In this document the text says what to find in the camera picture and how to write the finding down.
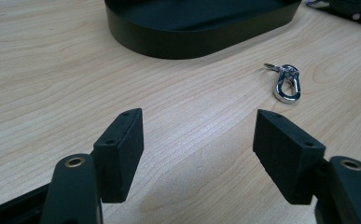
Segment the black plastic tray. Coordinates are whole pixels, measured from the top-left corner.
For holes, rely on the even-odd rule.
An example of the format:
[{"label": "black plastic tray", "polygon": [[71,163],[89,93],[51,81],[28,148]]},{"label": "black plastic tray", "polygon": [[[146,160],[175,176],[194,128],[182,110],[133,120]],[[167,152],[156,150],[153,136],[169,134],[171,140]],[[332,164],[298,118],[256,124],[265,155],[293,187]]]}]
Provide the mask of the black plastic tray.
[{"label": "black plastic tray", "polygon": [[289,23],[301,0],[105,0],[126,48],[165,59],[201,57]]}]

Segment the patterned fabric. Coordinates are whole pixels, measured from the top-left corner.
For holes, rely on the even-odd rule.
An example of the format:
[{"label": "patterned fabric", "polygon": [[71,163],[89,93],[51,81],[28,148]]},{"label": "patterned fabric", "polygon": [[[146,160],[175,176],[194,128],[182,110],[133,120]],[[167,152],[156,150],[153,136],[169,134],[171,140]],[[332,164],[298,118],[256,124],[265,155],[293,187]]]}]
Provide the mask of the patterned fabric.
[{"label": "patterned fabric", "polygon": [[361,0],[305,0],[305,3],[309,7],[325,9],[361,22]]}]

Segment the key ring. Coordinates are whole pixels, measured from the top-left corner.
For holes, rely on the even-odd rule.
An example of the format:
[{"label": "key ring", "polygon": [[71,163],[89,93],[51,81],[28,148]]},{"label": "key ring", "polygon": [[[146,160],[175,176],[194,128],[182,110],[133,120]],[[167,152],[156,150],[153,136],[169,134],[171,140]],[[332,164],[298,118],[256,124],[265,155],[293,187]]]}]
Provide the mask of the key ring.
[{"label": "key ring", "polygon": [[[279,73],[279,80],[273,90],[275,97],[282,103],[294,104],[301,96],[301,87],[299,85],[299,70],[290,64],[277,66],[270,63],[264,63],[264,66],[270,70]],[[282,91],[282,86],[285,81],[290,82],[293,95],[287,95]]]}]

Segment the wood grain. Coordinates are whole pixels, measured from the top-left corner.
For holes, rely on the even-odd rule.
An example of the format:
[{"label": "wood grain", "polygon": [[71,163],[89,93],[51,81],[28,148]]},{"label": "wood grain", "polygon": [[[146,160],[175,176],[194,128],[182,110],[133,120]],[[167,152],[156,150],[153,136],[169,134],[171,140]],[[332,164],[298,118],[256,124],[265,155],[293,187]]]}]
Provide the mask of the wood grain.
[{"label": "wood grain", "polygon": [[[272,95],[263,63],[295,65],[302,96]],[[104,1],[0,1],[0,203],[91,152],[122,111],[144,110],[145,153],[105,223],[315,223],[252,151],[257,109],[361,161],[361,25],[299,7],[285,27],[193,60],[149,58],[108,31]]]}]

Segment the metal carabiner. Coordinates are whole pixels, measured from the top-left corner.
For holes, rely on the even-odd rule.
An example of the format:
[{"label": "metal carabiner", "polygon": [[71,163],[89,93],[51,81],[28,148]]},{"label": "metal carabiner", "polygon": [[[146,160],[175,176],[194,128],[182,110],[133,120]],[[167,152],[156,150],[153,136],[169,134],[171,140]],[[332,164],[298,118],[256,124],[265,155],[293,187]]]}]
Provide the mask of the metal carabiner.
[{"label": "metal carabiner", "polygon": [[[269,63],[264,63],[264,66],[270,70],[279,73],[279,80],[273,90],[275,97],[285,104],[294,104],[301,96],[301,87],[299,85],[299,70],[290,64],[277,66]],[[289,96],[282,91],[282,86],[285,81],[290,82],[293,95]]]}]

